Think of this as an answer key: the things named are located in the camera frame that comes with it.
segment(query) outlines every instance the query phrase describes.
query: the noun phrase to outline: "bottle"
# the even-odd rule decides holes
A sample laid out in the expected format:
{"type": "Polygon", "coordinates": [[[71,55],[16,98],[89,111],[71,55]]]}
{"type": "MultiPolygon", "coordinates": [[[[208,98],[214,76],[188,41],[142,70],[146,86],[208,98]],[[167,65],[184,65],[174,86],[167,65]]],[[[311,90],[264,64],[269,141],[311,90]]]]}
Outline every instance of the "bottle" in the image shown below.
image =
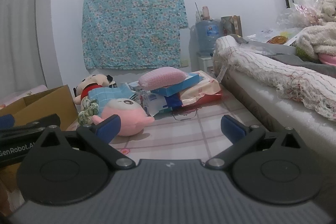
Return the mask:
{"type": "Polygon", "coordinates": [[[203,20],[196,23],[199,53],[201,56],[210,56],[213,53],[216,40],[224,36],[223,28],[220,22],[210,19],[207,6],[204,6],[202,11],[203,20]]]}

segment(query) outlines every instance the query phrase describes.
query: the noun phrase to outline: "metal screw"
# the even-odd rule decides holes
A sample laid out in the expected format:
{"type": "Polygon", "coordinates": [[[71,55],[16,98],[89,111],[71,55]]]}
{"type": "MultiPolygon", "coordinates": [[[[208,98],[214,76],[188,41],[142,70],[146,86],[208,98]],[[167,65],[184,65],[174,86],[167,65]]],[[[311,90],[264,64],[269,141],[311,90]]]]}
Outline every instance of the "metal screw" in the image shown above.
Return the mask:
{"type": "Polygon", "coordinates": [[[120,158],[115,163],[121,167],[128,167],[132,165],[133,161],[129,158],[120,158]]]}
{"type": "Polygon", "coordinates": [[[221,167],[225,164],[225,161],[219,158],[212,158],[208,161],[208,163],[213,167],[221,167]]]}

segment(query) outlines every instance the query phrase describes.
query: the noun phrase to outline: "wall outlet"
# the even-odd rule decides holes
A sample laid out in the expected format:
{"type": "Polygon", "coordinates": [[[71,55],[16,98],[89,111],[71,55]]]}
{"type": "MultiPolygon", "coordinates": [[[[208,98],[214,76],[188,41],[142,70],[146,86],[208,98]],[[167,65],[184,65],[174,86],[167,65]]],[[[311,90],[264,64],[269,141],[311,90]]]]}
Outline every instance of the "wall outlet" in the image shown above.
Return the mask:
{"type": "Polygon", "coordinates": [[[181,67],[188,67],[189,66],[189,60],[188,59],[181,59],[181,67]]]}

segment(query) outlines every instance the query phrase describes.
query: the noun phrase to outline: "pink sponge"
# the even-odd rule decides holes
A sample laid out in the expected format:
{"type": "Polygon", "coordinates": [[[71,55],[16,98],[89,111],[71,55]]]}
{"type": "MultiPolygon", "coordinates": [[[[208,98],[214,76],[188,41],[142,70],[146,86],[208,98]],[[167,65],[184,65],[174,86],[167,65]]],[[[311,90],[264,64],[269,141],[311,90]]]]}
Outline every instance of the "pink sponge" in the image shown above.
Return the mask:
{"type": "Polygon", "coordinates": [[[139,85],[144,90],[155,90],[168,85],[181,83],[187,73],[172,67],[164,67],[152,70],[139,78],[139,85]]]}

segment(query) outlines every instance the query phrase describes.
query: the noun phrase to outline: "white curtain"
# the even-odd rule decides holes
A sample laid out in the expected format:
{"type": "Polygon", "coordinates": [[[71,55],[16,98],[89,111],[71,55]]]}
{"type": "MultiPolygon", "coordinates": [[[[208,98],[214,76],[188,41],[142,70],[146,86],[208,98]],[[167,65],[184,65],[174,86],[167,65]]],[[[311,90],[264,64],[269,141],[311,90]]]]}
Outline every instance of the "white curtain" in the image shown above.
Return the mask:
{"type": "Polygon", "coordinates": [[[35,22],[35,0],[0,0],[0,99],[45,85],[35,22]]]}

